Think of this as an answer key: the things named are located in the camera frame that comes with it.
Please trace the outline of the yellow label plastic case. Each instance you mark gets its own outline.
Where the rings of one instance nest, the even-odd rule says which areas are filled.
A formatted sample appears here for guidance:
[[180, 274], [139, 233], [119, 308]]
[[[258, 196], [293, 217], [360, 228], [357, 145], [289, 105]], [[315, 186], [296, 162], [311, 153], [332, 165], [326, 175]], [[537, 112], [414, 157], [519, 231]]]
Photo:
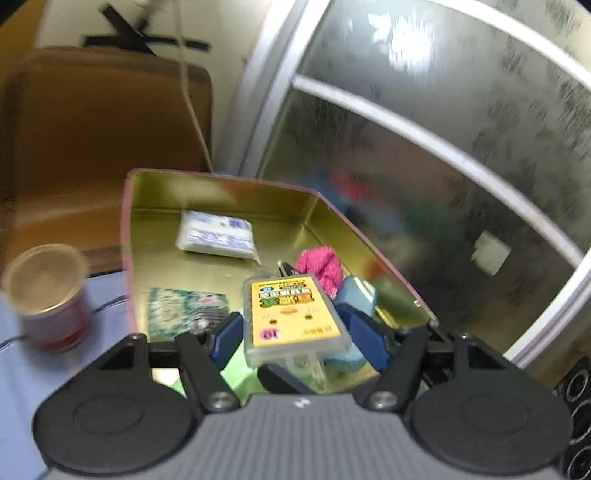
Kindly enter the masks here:
[[246, 280], [243, 318], [243, 351], [250, 368], [278, 365], [322, 389], [328, 384], [325, 359], [352, 345], [332, 299], [313, 275]]

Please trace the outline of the white tissue pack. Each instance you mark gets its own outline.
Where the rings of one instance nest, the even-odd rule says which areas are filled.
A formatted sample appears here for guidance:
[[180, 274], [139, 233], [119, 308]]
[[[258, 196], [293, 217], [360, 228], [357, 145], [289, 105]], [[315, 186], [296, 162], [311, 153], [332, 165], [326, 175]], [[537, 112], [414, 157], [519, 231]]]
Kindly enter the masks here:
[[260, 263], [249, 221], [199, 211], [181, 214], [176, 247], [184, 252]]

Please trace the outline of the green paper packet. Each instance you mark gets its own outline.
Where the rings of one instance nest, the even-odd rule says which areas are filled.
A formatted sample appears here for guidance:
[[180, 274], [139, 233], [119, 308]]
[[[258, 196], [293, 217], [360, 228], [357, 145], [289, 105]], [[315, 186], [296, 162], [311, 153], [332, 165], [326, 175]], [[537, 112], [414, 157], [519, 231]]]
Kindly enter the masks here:
[[[180, 374], [177, 369], [152, 369], [152, 379], [156, 382], [171, 388], [172, 390], [185, 397], [186, 392], [180, 380]], [[242, 404], [245, 404], [249, 397], [254, 394], [267, 394], [266, 388], [260, 383], [255, 371], [249, 372], [238, 380], [230, 375], [223, 374], [222, 377], [228, 383], [230, 388], [238, 396]]]

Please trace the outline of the green patterned packet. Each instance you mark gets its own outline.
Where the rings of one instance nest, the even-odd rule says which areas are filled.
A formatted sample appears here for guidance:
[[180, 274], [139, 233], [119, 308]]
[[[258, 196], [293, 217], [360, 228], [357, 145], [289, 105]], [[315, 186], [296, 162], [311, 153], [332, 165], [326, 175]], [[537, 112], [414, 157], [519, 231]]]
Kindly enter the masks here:
[[152, 341], [172, 341], [185, 332], [209, 332], [228, 314], [228, 298], [223, 294], [152, 288], [148, 300], [148, 337]]

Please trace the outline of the light blue case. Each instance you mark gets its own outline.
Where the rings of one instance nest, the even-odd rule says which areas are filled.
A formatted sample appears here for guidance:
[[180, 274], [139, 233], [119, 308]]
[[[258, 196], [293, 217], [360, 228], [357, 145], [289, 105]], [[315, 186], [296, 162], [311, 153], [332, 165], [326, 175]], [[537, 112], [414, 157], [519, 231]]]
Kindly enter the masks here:
[[[342, 281], [342, 287], [335, 295], [335, 307], [346, 305], [361, 311], [370, 317], [374, 315], [377, 306], [377, 290], [367, 280], [358, 276], [349, 275]], [[367, 360], [355, 342], [344, 353], [325, 359], [325, 365], [331, 366], [339, 373], [352, 373], [359, 371]]]

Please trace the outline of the pink tin box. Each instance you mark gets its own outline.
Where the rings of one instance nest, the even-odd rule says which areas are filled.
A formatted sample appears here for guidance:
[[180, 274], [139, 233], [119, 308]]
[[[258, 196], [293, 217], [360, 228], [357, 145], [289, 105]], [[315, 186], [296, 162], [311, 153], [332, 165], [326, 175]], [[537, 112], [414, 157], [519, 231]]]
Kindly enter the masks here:
[[[259, 258], [187, 253], [176, 246], [181, 215], [201, 211], [249, 221]], [[122, 265], [130, 326], [148, 330], [149, 294], [156, 287], [221, 293], [242, 309], [243, 283], [274, 275], [304, 250], [329, 246], [342, 267], [378, 291], [377, 314], [392, 326], [415, 326], [434, 313], [404, 276], [329, 200], [314, 190], [204, 173], [133, 170], [124, 184]]]

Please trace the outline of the pink fuzzy cloth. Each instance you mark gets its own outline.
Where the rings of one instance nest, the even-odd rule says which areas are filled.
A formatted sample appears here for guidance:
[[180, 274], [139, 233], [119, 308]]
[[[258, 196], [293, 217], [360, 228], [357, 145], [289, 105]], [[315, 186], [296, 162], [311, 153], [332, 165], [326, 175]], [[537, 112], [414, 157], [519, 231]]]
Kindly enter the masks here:
[[335, 299], [344, 282], [341, 260], [329, 246], [302, 252], [297, 258], [295, 269], [301, 274], [315, 275], [325, 294], [332, 299]]

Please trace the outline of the red paper cup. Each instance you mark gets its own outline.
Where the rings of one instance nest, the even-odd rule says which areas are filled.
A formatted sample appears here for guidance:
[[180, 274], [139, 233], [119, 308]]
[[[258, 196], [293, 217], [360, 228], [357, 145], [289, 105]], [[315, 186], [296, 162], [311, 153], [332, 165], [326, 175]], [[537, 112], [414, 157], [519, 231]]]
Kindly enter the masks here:
[[85, 337], [93, 317], [86, 291], [89, 275], [84, 254], [67, 244], [37, 246], [10, 262], [1, 287], [32, 345], [60, 351]]

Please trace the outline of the blue table cloth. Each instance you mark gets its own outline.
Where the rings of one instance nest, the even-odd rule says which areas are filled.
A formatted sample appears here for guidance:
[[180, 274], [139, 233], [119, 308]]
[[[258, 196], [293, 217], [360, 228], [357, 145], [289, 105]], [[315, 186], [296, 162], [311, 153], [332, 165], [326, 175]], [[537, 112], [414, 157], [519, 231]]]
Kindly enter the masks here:
[[94, 318], [90, 333], [75, 348], [43, 352], [17, 336], [20, 327], [9, 305], [1, 302], [1, 477], [38, 479], [46, 466], [32, 437], [32, 418], [40, 403], [73, 375], [130, 333], [121, 272], [87, 282], [93, 308], [107, 307]]

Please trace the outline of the black speaker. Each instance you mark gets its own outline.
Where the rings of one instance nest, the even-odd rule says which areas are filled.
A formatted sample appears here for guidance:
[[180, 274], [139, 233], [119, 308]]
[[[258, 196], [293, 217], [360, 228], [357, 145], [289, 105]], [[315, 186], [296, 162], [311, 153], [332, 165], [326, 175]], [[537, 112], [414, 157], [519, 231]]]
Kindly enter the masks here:
[[566, 479], [590, 478], [590, 357], [583, 356], [555, 386], [554, 393], [567, 405], [572, 419], [572, 436], [557, 462]]

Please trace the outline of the frosted glass sliding door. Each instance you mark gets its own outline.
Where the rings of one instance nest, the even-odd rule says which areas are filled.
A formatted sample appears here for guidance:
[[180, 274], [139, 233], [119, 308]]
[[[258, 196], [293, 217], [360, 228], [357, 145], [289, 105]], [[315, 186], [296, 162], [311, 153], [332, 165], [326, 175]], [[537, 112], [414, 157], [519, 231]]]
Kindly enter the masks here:
[[579, 2], [273, 2], [216, 164], [318, 190], [438, 320], [539, 378], [589, 346]]

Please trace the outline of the black tape cross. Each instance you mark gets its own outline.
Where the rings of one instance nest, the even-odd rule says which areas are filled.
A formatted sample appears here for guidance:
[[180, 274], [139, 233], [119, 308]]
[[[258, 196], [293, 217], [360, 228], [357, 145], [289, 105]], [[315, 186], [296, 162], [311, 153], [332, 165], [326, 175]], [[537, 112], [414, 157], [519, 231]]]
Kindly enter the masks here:
[[141, 12], [136, 21], [129, 23], [111, 3], [105, 3], [99, 8], [99, 13], [110, 24], [114, 32], [109, 35], [85, 36], [84, 47], [117, 48], [119, 50], [146, 53], [154, 55], [150, 44], [174, 45], [180, 43], [173, 37], [147, 34], [151, 20], [158, 9], [161, 9], [166, 1], [145, 1], [140, 5]]

